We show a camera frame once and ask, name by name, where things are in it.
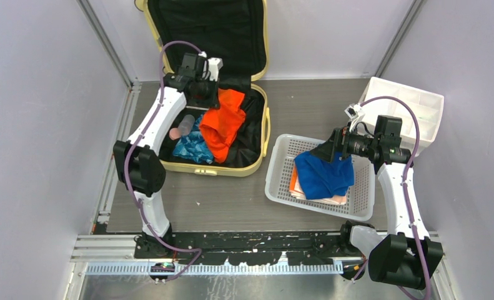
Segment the orange and pink cloth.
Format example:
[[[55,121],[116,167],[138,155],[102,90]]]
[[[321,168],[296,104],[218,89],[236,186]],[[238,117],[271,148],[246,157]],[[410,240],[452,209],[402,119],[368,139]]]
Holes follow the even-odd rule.
[[[301,186],[300,186],[299,177],[298,177],[297,169],[295,166],[293,167],[293,170],[292,170],[289,192],[290,192],[292,197],[294,197],[298,200],[304,200],[304,201],[322,203],[322,204],[328,204],[328,205],[335,205],[335,206],[342,206],[342,205],[346,205],[348,203],[346,195],[344,195],[344,196],[335,195],[333,197],[323,198],[323,199],[307,199],[305,197],[305,194],[304,194]]]

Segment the white perforated plastic basket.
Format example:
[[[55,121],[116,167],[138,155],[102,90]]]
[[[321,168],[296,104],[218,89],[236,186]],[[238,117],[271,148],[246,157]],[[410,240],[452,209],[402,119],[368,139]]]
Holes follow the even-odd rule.
[[[333,162],[311,155],[319,139],[280,135],[272,150],[265,179],[265,195],[271,201],[356,221],[372,217],[375,174],[363,157]]]

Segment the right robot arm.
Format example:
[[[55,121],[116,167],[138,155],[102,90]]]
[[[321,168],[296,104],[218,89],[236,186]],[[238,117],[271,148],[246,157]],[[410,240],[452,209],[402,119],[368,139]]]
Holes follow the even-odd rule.
[[[443,257],[441,243],[432,241],[422,223],[413,188],[413,156],[402,148],[402,119],[380,115],[372,137],[352,133],[348,126],[336,128],[313,156],[333,162],[366,158],[373,165],[387,208],[388,234],[380,236],[364,223],[347,222],[338,239],[342,253],[354,256],[359,251],[367,258],[370,279],[375,282],[423,290]]]

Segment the orange garment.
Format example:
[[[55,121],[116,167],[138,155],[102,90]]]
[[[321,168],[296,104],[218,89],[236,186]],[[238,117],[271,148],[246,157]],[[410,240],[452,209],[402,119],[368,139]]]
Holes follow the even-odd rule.
[[[241,108],[245,94],[233,89],[218,89],[220,107],[209,109],[202,117],[200,132],[217,163],[224,163],[237,132],[246,119]]]

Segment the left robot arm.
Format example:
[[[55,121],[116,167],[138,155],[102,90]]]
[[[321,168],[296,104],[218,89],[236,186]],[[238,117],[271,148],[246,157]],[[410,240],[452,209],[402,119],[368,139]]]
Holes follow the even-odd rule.
[[[217,90],[221,58],[206,53],[187,53],[177,71],[161,79],[156,100],[137,129],[113,146],[117,176],[139,211],[142,232],[151,238],[149,249],[159,258],[173,252],[170,221],[165,215],[162,187],[166,171],[159,158],[164,139],[176,117],[187,107],[209,109],[219,107]]]

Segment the blue cloth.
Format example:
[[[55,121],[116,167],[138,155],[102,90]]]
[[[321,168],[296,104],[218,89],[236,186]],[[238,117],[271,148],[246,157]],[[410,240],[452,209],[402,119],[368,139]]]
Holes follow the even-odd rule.
[[[355,184],[352,159],[340,159],[339,153],[335,154],[333,162],[327,163],[307,151],[295,157],[294,163],[307,199],[344,196]]]

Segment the blue patterned garment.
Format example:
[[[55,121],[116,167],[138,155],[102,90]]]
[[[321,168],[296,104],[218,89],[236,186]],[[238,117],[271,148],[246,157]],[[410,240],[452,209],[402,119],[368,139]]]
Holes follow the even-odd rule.
[[[190,133],[182,136],[175,145],[172,155],[174,157],[188,159],[197,164],[214,162],[214,155],[210,151],[205,139],[200,131],[200,123],[203,115],[200,115],[194,122]]]

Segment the yellow hard-shell suitcase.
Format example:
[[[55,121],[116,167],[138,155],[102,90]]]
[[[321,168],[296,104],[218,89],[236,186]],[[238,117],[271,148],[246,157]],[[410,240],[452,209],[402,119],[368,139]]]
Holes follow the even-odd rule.
[[[137,1],[159,48],[187,41],[210,57],[221,58],[219,86],[245,94],[241,108],[246,120],[222,164],[196,163],[172,155],[167,138],[160,159],[168,171],[211,176],[246,177],[258,170],[267,155],[270,114],[266,92],[254,82],[269,66],[265,1]]]

